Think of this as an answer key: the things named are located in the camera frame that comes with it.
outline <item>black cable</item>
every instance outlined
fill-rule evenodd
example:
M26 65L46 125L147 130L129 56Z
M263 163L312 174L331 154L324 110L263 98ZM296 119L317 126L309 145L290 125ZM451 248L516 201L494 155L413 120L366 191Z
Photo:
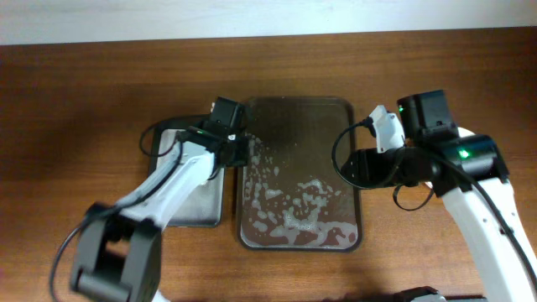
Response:
M347 177L345 177L345 175L343 175L341 173L341 170L339 169L339 166L337 165L337 162L336 162L337 145L341 141L341 138L343 138L343 136L346 133L348 133L349 131L351 131L354 128L357 128L357 127L365 127L366 126L366 121L367 121L367 119L364 119L363 121L357 122L354 125L351 125L349 128L343 130L343 132L340 133L339 136L337 136L336 141L334 142L334 144L332 146L332 154L331 154L332 165L334 166L334 170L336 171L336 173L343 180L345 180L349 185L357 187L358 189L361 189L361 190L371 190L371 189L383 188L390 180L392 180L392 178L394 177L395 173L397 173L397 170L399 169L399 165L403 161L403 157L404 157L403 156L404 155L404 152L403 152L404 149L403 148L398 149L396 151L396 154L395 154L395 161L394 161L394 165L392 166L392 169L389 171L388 175L386 175L386 177L383 180L379 181L377 184L359 184L359 183L354 182L352 180L349 180Z
M220 168L220 167L216 167L214 172L212 172L211 176L207 180L214 180L218 176L218 173L220 173L221 169L222 168Z
M138 198L137 200L131 202L130 204L121 205L121 206L113 206L113 207L111 207L109 209L106 209L106 210L100 212L100 213L97 213L97 214L95 214L93 216L89 216L89 217L85 218L65 238L63 243L58 248L58 252L56 252L55 258L54 258L54 260L52 262L52 268L50 269L49 292L50 292L50 297L52 298L52 300L54 302L59 302L58 297L56 296L56 293L55 293L55 290L54 290L54 280L55 280L56 270L58 268L58 264L60 263L61 256L64 253L64 251L67 248L67 246L69 245L69 243L71 242L71 240L76 236L76 234L78 234L81 230L83 230L85 227L89 226L93 222L95 222L95 221L97 221L99 219L103 219L103 218L107 218L109 216L115 215L115 214L119 213L121 210L129 208L131 206L139 205L140 203L146 201L157 190L159 190L160 187L162 187L162 185L164 185L166 180L168 180L168 178L175 172L177 167L179 167L179 165L180 165L181 159L183 157L183 142L180 141L180 140L178 142L179 142L179 156L177 157L177 160L175 161L172 169L168 172L168 174L151 191L149 191L146 195Z
M534 292L537 293L537 275L535 275L535 271L533 270L533 267L531 266L531 263L529 262L528 256L524 252L523 248L520 246L520 243L517 240L517 238L514 236L513 229L507 224L505 219L503 219L502 213L496 207L496 205L493 202L493 199L490 198L490 196L485 191L485 189L483 189L483 187L475 179L473 179L473 177L471 177L468 173L463 171L461 168L459 168L457 165L453 164L452 162L445 160L442 157L436 154L433 154L431 152L425 151L423 149L421 149L421 151L423 151L431 159L442 163L448 169L458 174L460 178L462 178L463 180L467 181L468 183L476 187L477 191L479 191L483 199L487 202L488 207L493 212L499 225L502 227L503 233L507 236L507 238L513 245L515 252L519 255L520 261L522 261L522 264L526 270L526 273L529 275L531 283L534 286Z
M430 189L429 195L427 196L427 198L425 198L425 201L422 202L421 205L416 206L415 208L409 209L409 208L402 207L399 204L398 200L397 200L397 195L398 195L399 191L401 190L402 186L403 185L398 185L397 187L395 187L395 190L394 190L394 193L393 193L393 198L394 198L395 205L398 206L399 209L405 210L405 211L417 211L417 210L421 209L422 207L424 207L425 205L427 205L429 203L429 200L435 194L435 191L433 189Z
M140 151L142 151L142 153L146 156L149 156L149 157L163 157L167 154L169 154L171 152L171 150L173 149L174 147L174 143L171 144L171 146L169 146L169 148L164 151L163 153L161 154L152 154L150 152L148 152L145 148L143 148L143 139L146 137L146 135L153 129L155 129L156 127L158 127L159 125L162 125L162 124L165 124L167 122L172 122L172 121L177 121L177 120L185 120L185 119L188 119L188 118L202 118L202 117L206 117L205 115L194 115L194 116L188 116L188 117L170 117L170 118L166 118L165 120L162 120L162 121L159 121L159 122L156 122L154 124L152 124L151 126L147 127L145 130L143 130L142 134L140 135L140 140L138 142L138 147L140 148ZM199 121L199 122L196 122L195 126L197 128L201 127L201 125L203 124L203 121Z

